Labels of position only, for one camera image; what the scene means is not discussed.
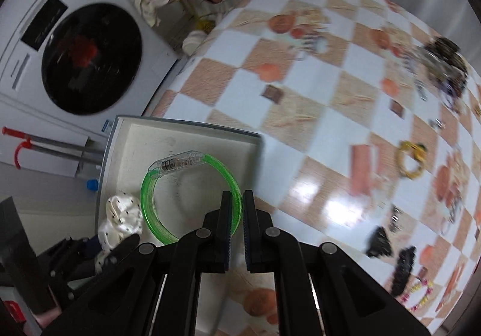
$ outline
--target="black porthole door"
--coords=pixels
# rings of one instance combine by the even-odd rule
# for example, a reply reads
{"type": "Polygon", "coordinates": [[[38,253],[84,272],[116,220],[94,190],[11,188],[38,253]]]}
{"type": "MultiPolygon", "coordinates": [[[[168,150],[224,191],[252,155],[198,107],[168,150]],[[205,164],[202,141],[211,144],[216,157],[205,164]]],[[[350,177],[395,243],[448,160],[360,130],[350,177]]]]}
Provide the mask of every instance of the black porthole door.
{"type": "Polygon", "coordinates": [[[69,14],[52,32],[42,59],[50,99],[74,115],[114,105],[134,79],[142,37],[125,10],[96,3],[69,14]]]}

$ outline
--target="green bracelet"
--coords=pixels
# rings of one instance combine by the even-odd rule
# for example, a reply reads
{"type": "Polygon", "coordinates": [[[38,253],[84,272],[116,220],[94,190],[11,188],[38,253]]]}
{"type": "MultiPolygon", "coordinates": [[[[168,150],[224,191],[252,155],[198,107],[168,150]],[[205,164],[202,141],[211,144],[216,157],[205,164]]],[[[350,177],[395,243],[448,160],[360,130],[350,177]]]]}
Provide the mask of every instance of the green bracelet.
{"type": "Polygon", "coordinates": [[[217,170],[229,185],[232,194],[232,223],[230,226],[230,235],[233,235],[241,221],[241,205],[242,196],[240,194],[239,185],[235,178],[227,170],[227,168],[218,159],[197,151],[189,151],[175,156],[164,158],[154,162],[142,182],[140,190],[140,205],[142,214],[152,234],[163,244],[172,244],[179,239],[160,222],[157,217],[155,203],[153,199],[153,191],[157,180],[167,174],[178,172],[180,169],[190,168],[192,166],[199,166],[209,164],[217,170]]]}

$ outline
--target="beaded bracelet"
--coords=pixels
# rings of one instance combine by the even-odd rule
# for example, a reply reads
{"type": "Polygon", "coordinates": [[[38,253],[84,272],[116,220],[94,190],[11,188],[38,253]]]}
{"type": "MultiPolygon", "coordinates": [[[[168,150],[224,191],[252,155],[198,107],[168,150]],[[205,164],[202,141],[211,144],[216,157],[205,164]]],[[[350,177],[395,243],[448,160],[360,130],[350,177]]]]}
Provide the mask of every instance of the beaded bracelet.
{"type": "Polygon", "coordinates": [[[432,282],[428,282],[426,279],[421,279],[420,282],[416,283],[414,286],[412,286],[409,289],[408,292],[404,293],[401,296],[401,302],[404,304],[404,303],[407,302],[407,300],[409,299],[409,296],[412,293],[414,293],[416,291],[419,291],[424,286],[427,286],[426,293],[424,294],[423,298],[421,298],[421,300],[417,304],[415,304],[414,306],[412,306],[411,308],[408,309],[409,311],[411,311],[411,312],[417,311],[420,308],[422,308],[427,303],[427,301],[429,301],[429,296],[432,293],[432,287],[433,287],[432,282]]]}

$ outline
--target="table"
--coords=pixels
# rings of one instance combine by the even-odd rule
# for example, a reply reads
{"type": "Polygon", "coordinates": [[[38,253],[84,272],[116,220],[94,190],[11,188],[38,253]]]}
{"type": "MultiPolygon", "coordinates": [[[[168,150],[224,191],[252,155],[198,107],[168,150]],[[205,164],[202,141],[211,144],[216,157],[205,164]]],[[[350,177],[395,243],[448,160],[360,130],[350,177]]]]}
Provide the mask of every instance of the table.
{"type": "MultiPolygon", "coordinates": [[[[468,65],[460,113],[448,109],[426,68],[406,56],[434,36],[388,0],[242,0],[153,113],[261,133],[257,207],[299,241],[335,242],[388,291],[399,251],[414,246],[405,291],[420,273],[432,283],[413,312],[432,333],[481,255],[481,78],[468,65]],[[436,119],[445,129],[430,126],[436,119]],[[427,147],[415,180],[400,177],[394,158],[404,140],[427,147]],[[393,257],[365,255],[378,226],[393,257]]],[[[272,276],[238,266],[230,277],[219,334],[276,334],[272,276]]]]}

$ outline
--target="yellow bracelet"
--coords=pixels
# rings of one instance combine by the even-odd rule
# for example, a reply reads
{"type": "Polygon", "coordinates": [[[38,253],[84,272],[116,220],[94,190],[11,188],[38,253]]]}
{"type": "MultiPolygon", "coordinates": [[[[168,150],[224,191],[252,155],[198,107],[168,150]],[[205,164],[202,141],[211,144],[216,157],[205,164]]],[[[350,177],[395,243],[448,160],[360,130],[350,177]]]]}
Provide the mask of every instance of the yellow bracelet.
{"type": "Polygon", "coordinates": [[[421,176],[422,172],[424,171],[426,153],[426,147],[424,147],[424,145],[420,143],[414,144],[412,142],[408,142],[407,140],[401,142],[396,152],[397,167],[401,175],[411,180],[414,180],[415,178],[421,176]],[[404,166],[404,154],[406,152],[411,152],[411,156],[414,158],[415,161],[419,163],[419,166],[416,170],[406,170],[406,167],[404,166]]]}

